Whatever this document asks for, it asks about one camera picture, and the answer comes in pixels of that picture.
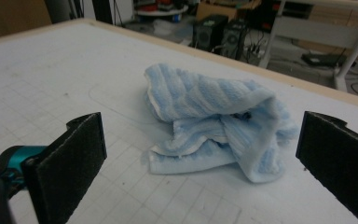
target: towel fold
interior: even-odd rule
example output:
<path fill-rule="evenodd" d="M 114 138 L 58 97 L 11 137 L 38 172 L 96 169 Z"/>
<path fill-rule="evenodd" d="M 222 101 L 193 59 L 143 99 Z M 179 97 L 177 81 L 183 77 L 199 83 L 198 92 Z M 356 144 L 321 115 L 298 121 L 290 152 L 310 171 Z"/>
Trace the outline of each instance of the towel fold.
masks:
<path fill-rule="evenodd" d="M 149 152 L 154 174 L 201 171 L 237 162 L 253 182 L 280 177 L 279 144 L 298 128 L 272 91 L 253 81 L 211 78 L 165 63 L 145 70 L 146 104 L 172 122 L 172 140 Z"/>

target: desk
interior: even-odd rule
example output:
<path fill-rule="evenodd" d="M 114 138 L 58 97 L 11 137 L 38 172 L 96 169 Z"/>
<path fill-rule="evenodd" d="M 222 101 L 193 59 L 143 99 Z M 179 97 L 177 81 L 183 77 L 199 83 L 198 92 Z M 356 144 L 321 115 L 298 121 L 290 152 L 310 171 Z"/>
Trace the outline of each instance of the desk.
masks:
<path fill-rule="evenodd" d="M 261 67 L 267 67 L 269 63 L 270 50 L 276 35 L 309 40 L 312 42 L 323 43 L 335 47 L 353 49 L 353 52 L 342 65 L 339 72 L 335 74 L 336 88 L 341 91 L 347 91 L 345 76 L 358 56 L 358 29 L 353 27 L 329 25 L 321 22 L 284 17 L 282 13 L 286 2 L 330 7 L 345 7 L 358 10 L 358 0 L 282 0 L 271 30 L 271 34 L 269 36 L 266 53 L 259 64 Z"/>
<path fill-rule="evenodd" d="M 146 151 L 170 137 L 147 110 L 146 67 L 171 63 L 210 77 L 253 79 L 275 91 L 301 125 L 305 110 L 358 132 L 358 97 L 97 21 L 56 24 L 0 38 L 0 153 L 48 145 L 65 122 L 101 111 L 107 159 L 69 223 L 358 223 L 304 171 L 296 141 L 286 173 L 250 183 L 237 165 L 151 175 Z M 36 223 L 26 191 L 10 200 L 18 223 Z"/>

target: crumpled towel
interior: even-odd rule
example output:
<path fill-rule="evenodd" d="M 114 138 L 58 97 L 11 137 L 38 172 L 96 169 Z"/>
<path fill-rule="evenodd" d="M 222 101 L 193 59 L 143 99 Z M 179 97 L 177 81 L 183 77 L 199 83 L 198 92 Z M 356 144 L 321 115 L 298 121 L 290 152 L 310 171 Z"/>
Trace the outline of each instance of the crumpled towel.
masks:
<path fill-rule="evenodd" d="M 274 92 L 253 81 L 206 77 L 159 63 L 145 70 L 146 104 L 173 125 L 173 139 L 149 151 L 153 174 L 180 174 L 237 162 L 255 183 L 283 173 L 279 145 L 298 135 Z"/>

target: computer tower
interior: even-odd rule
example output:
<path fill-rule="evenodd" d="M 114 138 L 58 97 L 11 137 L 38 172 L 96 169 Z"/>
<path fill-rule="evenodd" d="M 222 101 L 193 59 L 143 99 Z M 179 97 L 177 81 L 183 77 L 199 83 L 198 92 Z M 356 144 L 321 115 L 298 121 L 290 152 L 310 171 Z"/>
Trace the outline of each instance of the computer tower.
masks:
<path fill-rule="evenodd" d="M 247 32 L 247 21 L 232 20 L 224 30 L 220 55 L 239 60 L 243 53 L 243 45 Z"/>
<path fill-rule="evenodd" d="M 211 52 L 222 42 L 223 31 L 228 23 L 228 16 L 211 15 L 193 26 L 193 45 L 197 49 Z"/>

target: towel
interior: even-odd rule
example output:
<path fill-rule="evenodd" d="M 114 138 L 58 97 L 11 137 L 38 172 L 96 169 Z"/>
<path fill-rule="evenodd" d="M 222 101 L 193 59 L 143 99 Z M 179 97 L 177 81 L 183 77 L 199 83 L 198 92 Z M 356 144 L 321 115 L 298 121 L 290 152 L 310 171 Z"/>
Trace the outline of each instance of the towel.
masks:
<path fill-rule="evenodd" d="M 145 101 L 172 124 L 171 140 L 150 148 L 153 174 L 180 174 L 237 162 L 255 183 L 279 178 L 280 145 L 298 135 L 286 106 L 254 81 L 206 77 L 159 63 L 145 70 Z"/>

